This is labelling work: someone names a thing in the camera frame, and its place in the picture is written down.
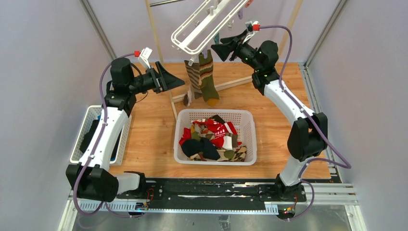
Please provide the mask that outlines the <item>olive green striped sock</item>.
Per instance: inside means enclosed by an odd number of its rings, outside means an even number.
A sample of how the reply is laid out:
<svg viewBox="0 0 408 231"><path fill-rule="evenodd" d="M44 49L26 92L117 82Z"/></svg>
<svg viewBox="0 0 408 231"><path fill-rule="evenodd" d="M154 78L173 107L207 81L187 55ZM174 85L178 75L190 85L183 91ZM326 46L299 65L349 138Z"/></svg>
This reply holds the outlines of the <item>olive green striped sock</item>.
<svg viewBox="0 0 408 231"><path fill-rule="evenodd" d="M209 106L215 106L219 102L219 94L214 85L214 63L211 50L199 55L200 89L204 101Z"/></svg>

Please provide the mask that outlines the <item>brown striped sock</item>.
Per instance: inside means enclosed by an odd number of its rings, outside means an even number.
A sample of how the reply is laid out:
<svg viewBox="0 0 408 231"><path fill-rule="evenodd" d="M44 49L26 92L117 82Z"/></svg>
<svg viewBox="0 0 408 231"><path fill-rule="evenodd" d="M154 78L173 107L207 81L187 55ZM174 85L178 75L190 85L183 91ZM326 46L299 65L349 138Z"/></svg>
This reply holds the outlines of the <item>brown striped sock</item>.
<svg viewBox="0 0 408 231"><path fill-rule="evenodd" d="M190 86L187 93L184 95L183 104L185 106L190 106L192 101L202 97L202 91L200 88L200 65L199 63L189 65L188 60L185 60L184 63L189 77Z"/></svg>

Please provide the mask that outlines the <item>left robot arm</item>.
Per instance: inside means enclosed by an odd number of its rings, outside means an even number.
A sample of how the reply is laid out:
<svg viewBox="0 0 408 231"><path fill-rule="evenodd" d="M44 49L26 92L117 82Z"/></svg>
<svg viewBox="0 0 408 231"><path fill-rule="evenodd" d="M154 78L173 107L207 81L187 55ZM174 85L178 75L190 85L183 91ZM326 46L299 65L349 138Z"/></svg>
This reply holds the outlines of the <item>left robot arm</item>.
<svg viewBox="0 0 408 231"><path fill-rule="evenodd" d="M123 134L123 126L137 102L136 94L149 90L161 93L185 85L160 62L155 65L148 65L145 73L138 76L134 75L134 64L127 57L117 58L106 67L113 88L102 94L101 119L79 162L69 164L65 172L75 199L112 202L121 193L130 192L138 199L147 194L143 173L126 171L114 176L109 173L109 167L117 138Z"/></svg>

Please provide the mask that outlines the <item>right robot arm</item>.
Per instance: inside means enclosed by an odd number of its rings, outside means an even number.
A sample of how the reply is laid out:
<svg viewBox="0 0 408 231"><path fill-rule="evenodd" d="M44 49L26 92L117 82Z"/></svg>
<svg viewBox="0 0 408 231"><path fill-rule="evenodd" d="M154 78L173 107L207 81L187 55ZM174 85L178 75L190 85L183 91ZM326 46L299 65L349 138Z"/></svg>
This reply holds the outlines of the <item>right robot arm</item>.
<svg viewBox="0 0 408 231"><path fill-rule="evenodd" d="M249 35L244 31L222 38L211 48L222 61L239 58L253 68L254 87L280 109L291 125L287 140L290 157L275 182L275 195L286 201L300 189L307 161L327 148L323 137L327 135L328 119L324 113L316 114L309 109L288 89L275 68L279 59L277 43L266 40L254 48L248 44Z"/></svg>

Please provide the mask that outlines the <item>white plastic clip hanger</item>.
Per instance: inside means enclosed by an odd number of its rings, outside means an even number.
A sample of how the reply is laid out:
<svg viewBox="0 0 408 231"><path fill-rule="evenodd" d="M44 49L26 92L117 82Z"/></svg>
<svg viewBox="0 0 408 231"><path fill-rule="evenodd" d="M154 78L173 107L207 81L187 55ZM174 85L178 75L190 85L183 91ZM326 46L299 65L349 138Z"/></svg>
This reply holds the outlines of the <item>white plastic clip hanger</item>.
<svg viewBox="0 0 408 231"><path fill-rule="evenodd" d="M190 56L198 55L212 40L216 33L234 20L239 9L244 8L246 0L205 0L171 34L172 47Z"/></svg>

